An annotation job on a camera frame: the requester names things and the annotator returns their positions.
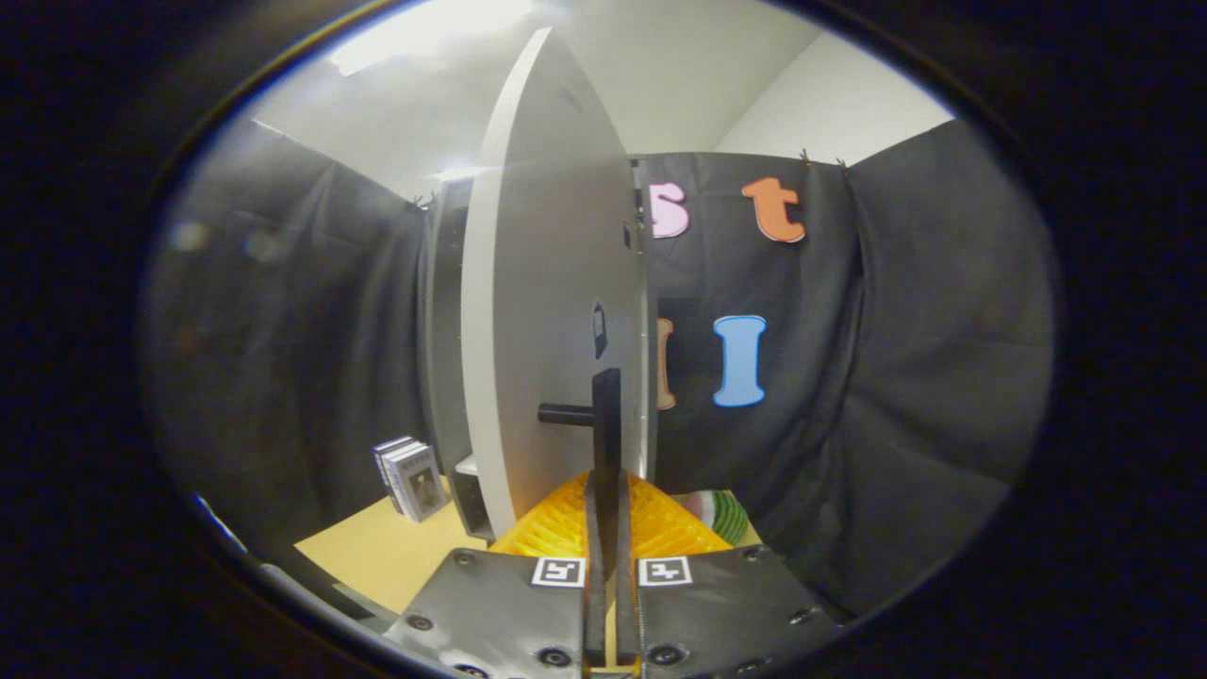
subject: white ceiling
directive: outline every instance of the white ceiling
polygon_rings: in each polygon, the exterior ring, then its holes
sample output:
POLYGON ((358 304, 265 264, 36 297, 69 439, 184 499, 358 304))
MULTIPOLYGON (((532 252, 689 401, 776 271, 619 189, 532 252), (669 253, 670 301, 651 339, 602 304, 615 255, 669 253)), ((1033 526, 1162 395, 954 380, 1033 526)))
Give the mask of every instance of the white ceiling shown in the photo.
POLYGON ((424 194, 438 186, 432 174, 476 164, 512 63, 544 25, 570 46, 631 153, 712 150, 821 34, 759 0, 533 0, 509 25, 427 55, 349 76, 314 59, 252 115, 404 197, 424 194))

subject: striped object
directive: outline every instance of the striped object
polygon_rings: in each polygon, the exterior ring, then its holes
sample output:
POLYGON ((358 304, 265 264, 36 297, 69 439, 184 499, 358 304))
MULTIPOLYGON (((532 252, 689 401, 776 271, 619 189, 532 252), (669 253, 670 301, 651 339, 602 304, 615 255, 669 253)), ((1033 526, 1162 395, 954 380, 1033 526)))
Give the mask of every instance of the striped object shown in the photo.
POLYGON ((722 491, 698 491, 681 496, 680 502, 684 509, 730 545, 736 545, 750 527, 750 519, 746 516, 746 510, 729 493, 722 491))

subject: black bar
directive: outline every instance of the black bar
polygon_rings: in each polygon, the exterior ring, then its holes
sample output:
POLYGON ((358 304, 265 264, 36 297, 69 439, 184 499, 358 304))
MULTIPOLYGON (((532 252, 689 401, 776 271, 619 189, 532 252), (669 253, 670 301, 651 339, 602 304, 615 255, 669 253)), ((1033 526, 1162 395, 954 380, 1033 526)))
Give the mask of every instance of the black bar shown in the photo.
POLYGON ((587 475, 583 488, 583 511, 587 515, 587 592, 583 605, 583 656, 587 665, 607 665, 607 574, 600 542, 599 504, 595 498, 595 474, 587 475))
POLYGON ((595 410, 591 406, 565 406, 561 404, 541 404, 536 409, 536 418, 547 425, 572 425, 575 427, 594 427, 595 410))
POLYGON ((635 665, 641 654, 637 636, 637 589, 632 561, 632 516, 629 514, 629 475, 620 473, 617 484, 616 532, 616 663, 635 665))
POLYGON ((591 379, 595 411, 595 507, 604 551, 605 579, 616 570, 617 485, 620 478, 620 369, 610 368, 591 379))

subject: black frame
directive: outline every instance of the black frame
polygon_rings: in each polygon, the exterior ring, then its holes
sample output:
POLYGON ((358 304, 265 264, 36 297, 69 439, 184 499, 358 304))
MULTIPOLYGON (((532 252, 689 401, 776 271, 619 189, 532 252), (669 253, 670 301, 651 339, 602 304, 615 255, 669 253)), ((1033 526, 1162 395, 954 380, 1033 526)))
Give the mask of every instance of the black frame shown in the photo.
MULTIPOLYGON (((29 115, 10 127, 27 131, 12 140, 22 162, 8 182, 24 199, 8 205, 23 227, 5 253, 7 270, 28 276, 12 285, 29 293, 13 336, 35 356, 14 365, 24 398, 12 422, 36 435, 22 441, 23 491, 11 496, 25 501, 16 516, 29 579, 47 584, 21 587, 29 599, 11 610, 25 649, 51 654, 29 660, 95 673, 208 662, 327 675, 432 669, 400 667, 351 626, 252 576, 237 550, 216 549, 216 529, 158 469, 130 380, 156 210, 147 188, 171 186, 180 160, 253 83, 389 8, 373 2, 344 16, 356 5, 64 4, 22 10, 10 24, 19 58, 8 112, 29 115), (303 35, 314 37, 296 43, 303 35), (63 329, 39 334, 47 310, 63 329), (173 634, 154 631, 164 627, 173 634), (197 650, 173 645, 181 631, 197 650)), ((1179 135, 1189 121, 1180 92, 1189 101, 1201 80, 1190 4, 818 0, 807 10, 998 144, 1051 226, 1067 317, 1039 452, 1010 499, 940 576, 800 669, 1202 669, 1190 624, 1195 560, 1171 558, 1201 540, 1183 519, 1195 484, 1188 461, 1201 450, 1185 437, 1201 403, 1189 382, 1200 362, 1186 197, 1197 136, 1179 135)))

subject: yellow plastic object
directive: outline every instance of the yellow plastic object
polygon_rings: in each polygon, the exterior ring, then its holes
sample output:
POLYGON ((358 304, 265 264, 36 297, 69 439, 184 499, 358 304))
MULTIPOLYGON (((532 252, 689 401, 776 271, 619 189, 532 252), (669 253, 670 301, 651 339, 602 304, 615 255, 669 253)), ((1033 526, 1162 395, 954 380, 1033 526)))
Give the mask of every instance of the yellow plastic object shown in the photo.
MULTIPOLYGON (((587 551, 587 516, 582 474, 541 501, 490 551, 530 557, 582 558, 587 551)), ((632 557, 701 555, 730 549, 692 513, 653 485, 629 475, 632 557)))
POLYGON ((632 558, 681 557, 731 549, 675 498, 631 474, 629 508, 632 558))
POLYGON ((490 546, 490 551, 526 557, 585 557, 585 473, 562 484, 517 521, 506 535, 490 546))

